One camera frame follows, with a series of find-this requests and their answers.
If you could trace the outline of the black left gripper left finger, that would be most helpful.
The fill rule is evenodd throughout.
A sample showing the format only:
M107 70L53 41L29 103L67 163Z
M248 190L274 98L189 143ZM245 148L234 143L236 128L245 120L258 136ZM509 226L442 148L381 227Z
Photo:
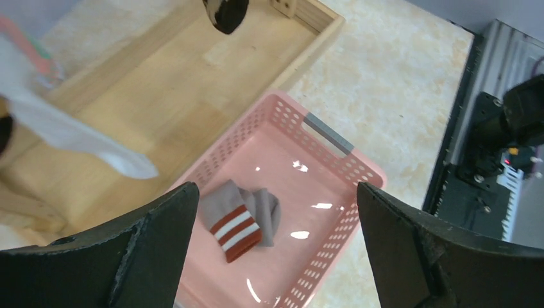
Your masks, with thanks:
M200 197L186 182L47 246L1 252L2 307L172 307Z

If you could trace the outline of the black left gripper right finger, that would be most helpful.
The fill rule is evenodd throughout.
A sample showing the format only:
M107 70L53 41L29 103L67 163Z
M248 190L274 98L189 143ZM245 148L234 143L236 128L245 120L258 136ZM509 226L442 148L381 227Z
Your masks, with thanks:
M543 306L543 250L457 227L368 183L357 206L382 307Z

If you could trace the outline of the grey sock striped cuff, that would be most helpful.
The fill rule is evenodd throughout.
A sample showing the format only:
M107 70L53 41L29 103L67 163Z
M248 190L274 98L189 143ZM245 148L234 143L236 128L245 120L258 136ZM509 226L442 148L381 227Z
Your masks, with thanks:
M256 246L269 248L275 244L281 206L266 188L249 191L228 180L201 197L198 207L202 223L229 264Z

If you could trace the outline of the pink plastic basket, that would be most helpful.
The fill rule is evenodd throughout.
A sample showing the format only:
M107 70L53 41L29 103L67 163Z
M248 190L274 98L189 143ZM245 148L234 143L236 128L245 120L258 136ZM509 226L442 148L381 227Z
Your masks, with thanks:
M228 180L279 200L271 248L228 264L196 220L176 307L307 307L360 227L359 182L386 174L287 94L263 95L178 179L201 195Z

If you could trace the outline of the white sock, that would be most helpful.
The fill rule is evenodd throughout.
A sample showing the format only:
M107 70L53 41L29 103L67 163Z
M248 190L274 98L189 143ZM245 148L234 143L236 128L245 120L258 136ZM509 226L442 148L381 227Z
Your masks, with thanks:
M61 150L92 154L118 173L135 179L158 176L147 156L124 147L110 137L54 107L30 88L30 61L1 35L1 95L18 123L48 145Z

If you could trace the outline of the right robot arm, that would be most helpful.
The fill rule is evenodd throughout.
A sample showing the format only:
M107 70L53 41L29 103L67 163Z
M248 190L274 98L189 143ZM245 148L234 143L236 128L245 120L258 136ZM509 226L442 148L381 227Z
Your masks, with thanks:
M543 144L543 75L508 90L498 99L482 92L477 98L481 119L473 118L463 165L484 175L493 173L508 148Z

